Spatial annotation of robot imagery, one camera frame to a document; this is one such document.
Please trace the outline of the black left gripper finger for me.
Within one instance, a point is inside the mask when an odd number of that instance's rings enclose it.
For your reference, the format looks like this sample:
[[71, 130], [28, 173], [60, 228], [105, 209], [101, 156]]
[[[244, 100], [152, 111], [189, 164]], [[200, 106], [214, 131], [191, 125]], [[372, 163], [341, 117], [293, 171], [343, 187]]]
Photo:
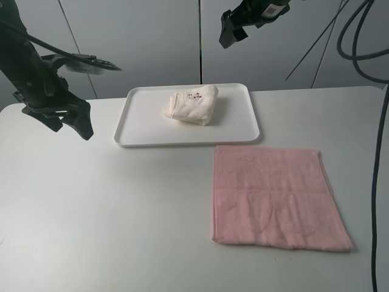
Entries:
[[44, 114], [34, 114], [34, 118], [54, 132], [58, 132], [63, 127], [59, 117], [50, 117], [45, 116]]
[[62, 123], [73, 128], [84, 140], [89, 140], [94, 135], [90, 113], [90, 105], [80, 105], [76, 111], [69, 111]]

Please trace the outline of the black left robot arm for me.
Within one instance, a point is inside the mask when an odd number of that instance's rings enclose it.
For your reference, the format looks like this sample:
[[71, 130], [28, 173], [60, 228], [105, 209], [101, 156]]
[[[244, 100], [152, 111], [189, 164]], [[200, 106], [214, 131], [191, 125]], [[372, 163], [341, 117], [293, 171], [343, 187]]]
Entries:
[[63, 125], [73, 128], [84, 140], [94, 131], [90, 104], [69, 91], [57, 73], [70, 60], [60, 54], [40, 56], [27, 38], [15, 1], [1, 1], [1, 71], [16, 88], [14, 97], [22, 112], [52, 131]]

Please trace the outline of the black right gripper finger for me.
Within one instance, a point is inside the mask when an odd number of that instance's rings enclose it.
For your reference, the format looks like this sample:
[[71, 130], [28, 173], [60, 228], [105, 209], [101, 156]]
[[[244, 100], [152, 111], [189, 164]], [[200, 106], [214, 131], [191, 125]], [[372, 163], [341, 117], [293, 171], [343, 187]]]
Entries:
[[238, 42], [235, 29], [230, 20], [231, 10], [225, 11], [221, 16], [221, 33], [219, 43], [223, 48], [229, 48], [234, 43]]
[[248, 37], [248, 35], [246, 34], [245, 30], [242, 27], [236, 28], [233, 31], [233, 35], [235, 37], [235, 41], [242, 41]]

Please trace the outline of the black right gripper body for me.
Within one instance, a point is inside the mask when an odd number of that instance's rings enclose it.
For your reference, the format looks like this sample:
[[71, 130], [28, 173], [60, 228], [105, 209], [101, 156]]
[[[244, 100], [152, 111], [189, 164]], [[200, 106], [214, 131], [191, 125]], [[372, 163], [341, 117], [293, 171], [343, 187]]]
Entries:
[[244, 0], [235, 8], [229, 19], [235, 27], [256, 26], [274, 22], [290, 10], [290, 0]]

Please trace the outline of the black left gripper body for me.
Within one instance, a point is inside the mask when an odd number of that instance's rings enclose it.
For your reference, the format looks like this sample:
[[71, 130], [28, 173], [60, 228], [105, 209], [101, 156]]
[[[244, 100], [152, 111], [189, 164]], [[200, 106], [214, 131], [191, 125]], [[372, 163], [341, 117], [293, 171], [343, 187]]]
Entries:
[[13, 96], [32, 111], [48, 116], [88, 116], [90, 105], [69, 91], [67, 81], [57, 74], [69, 60], [59, 55], [31, 54], [13, 65]]

